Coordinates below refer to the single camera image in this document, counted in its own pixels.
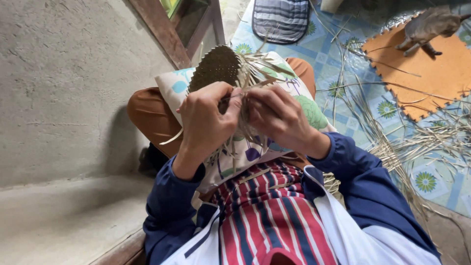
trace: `concrete wall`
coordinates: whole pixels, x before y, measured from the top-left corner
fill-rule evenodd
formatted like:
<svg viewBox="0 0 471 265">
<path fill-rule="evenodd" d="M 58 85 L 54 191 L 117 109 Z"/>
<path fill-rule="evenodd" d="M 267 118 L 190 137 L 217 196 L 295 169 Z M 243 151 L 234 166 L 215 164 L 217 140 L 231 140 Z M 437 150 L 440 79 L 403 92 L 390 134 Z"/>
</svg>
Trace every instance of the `concrete wall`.
<svg viewBox="0 0 471 265">
<path fill-rule="evenodd" d="M 137 167 L 131 94 L 173 70 L 127 0 L 0 0 L 0 187 Z"/>
</svg>

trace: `orange foam mat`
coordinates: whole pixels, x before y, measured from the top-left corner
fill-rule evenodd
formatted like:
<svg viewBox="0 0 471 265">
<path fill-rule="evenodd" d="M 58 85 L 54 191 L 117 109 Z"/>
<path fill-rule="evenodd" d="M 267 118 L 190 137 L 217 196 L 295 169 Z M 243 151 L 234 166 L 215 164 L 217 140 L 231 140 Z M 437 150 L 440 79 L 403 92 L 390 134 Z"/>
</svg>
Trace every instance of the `orange foam mat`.
<svg viewBox="0 0 471 265">
<path fill-rule="evenodd" d="M 404 113 L 417 122 L 429 113 L 435 113 L 437 108 L 444 108 L 455 99 L 469 95 L 471 50 L 456 35 L 449 38 L 438 36 L 430 42 L 435 50 L 443 52 L 435 60 L 422 49 L 404 57 L 407 48 L 394 48 L 404 41 L 404 26 L 400 24 L 368 39 L 362 50 L 371 58 L 371 66 L 376 68 L 376 73 L 389 83 L 386 88 L 396 97 Z"/>
</svg>

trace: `person's left hand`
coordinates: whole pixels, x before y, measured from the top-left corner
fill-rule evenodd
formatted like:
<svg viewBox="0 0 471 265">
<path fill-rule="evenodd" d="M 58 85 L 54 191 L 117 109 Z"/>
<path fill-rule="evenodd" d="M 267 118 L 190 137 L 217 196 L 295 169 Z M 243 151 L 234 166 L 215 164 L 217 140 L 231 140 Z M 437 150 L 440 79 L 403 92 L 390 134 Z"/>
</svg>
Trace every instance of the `person's left hand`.
<svg viewBox="0 0 471 265">
<path fill-rule="evenodd" d="M 215 82 L 190 93 L 177 110 L 183 122 L 183 141 L 173 161 L 174 174 L 190 180 L 198 166 L 237 128 L 241 97 L 231 97 L 227 111 L 221 114 L 219 101 L 241 93 L 226 82 Z"/>
</svg>

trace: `person's right hand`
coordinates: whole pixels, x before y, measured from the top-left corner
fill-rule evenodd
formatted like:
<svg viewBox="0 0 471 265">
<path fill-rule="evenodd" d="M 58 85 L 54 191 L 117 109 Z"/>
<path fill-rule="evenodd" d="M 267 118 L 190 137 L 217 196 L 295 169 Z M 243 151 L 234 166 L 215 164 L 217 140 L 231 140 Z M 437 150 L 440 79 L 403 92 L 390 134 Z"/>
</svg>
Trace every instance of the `person's right hand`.
<svg viewBox="0 0 471 265">
<path fill-rule="evenodd" d="M 249 124 L 284 148 L 322 159 L 330 151 L 330 138 L 311 127 L 301 105 L 275 85 L 253 89 L 249 99 Z"/>
</svg>

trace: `hand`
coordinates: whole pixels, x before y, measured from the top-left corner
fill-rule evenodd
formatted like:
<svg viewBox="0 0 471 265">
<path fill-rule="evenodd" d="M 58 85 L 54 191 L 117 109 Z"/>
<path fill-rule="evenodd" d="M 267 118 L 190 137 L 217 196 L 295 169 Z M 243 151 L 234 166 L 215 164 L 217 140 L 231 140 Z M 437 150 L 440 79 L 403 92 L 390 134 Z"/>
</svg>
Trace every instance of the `hand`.
<svg viewBox="0 0 471 265">
<path fill-rule="evenodd" d="M 183 122 L 183 141 L 173 161 L 174 174 L 190 180 L 198 166 L 236 131 L 242 104 L 240 97 L 231 97 L 224 114 L 219 101 L 241 93 L 226 82 L 215 82 L 190 93 L 177 110 Z"/>
<path fill-rule="evenodd" d="M 330 138 L 311 127 L 301 105 L 279 86 L 247 93 L 249 124 L 284 148 L 322 159 Z"/>
</svg>

